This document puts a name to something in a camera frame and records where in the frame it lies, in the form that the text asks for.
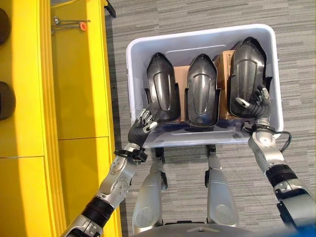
yellow panel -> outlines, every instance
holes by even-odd
[[[67,225],[96,194],[109,171],[108,138],[59,141],[62,185]],[[121,236],[116,210],[105,226],[105,236]]]
[[[72,4],[52,7],[51,16],[57,16],[61,20],[85,20],[86,1],[79,0]],[[99,53],[95,54],[95,51],[89,50],[89,42],[93,41],[97,41],[95,48],[103,50],[98,42],[100,19],[92,20],[87,26],[87,32],[70,29],[56,32],[52,36],[59,139],[108,135],[105,81],[103,73],[100,72],[104,63]]]
[[[51,236],[43,157],[0,159],[0,232]]]
[[[43,156],[37,4],[37,0],[1,1],[12,27],[9,39],[0,45],[0,80],[13,87],[16,108],[12,117],[0,121],[0,157]],[[26,27],[26,22],[33,24]]]

storage bin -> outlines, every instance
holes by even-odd
[[[174,67],[189,65],[201,53],[214,59],[224,50],[231,49],[238,41],[252,36],[267,54],[266,76],[273,77],[270,87],[271,126],[283,130],[283,115],[277,64],[276,36],[270,26],[252,24],[219,29],[154,36],[133,40],[126,49],[128,92],[131,124],[147,99],[147,66],[156,52],[166,55]],[[241,132],[246,119],[219,120],[216,126],[192,129],[185,123],[170,123],[157,127],[148,137],[145,147],[186,146],[218,143],[245,143],[249,135]]]

robot finger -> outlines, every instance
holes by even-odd
[[[157,127],[158,123],[156,121],[150,122],[147,126],[143,128],[143,131],[145,133],[149,133],[151,130],[153,130],[155,127]]]

yellow shelf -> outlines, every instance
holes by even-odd
[[[13,116],[0,121],[0,209],[8,213],[0,215],[1,236],[60,236],[108,173],[114,132],[104,4],[0,3],[12,23],[0,45],[0,80],[16,97]],[[91,22],[86,32],[51,35],[53,16]],[[119,210],[105,236],[121,236]]]

cardboard box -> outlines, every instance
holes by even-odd
[[[229,88],[229,80],[231,76],[231,63],[235,50],[223,51],[215,59],[215,66],[217,68],[217,88],[221,88],[221,95],[219,100],[219,118],[225,120],[238,119],[231,115],[228,108],[227,92]]]
[[[184,122],[186,119],[186,111],[185,111],[185,89],[188,86],[188,71],[190,66],[181,66],[174,67],[174,77],[176,83],[179,85],[179,96],[180,96],[180,108],[181,108],[181,116],[176,121]]]

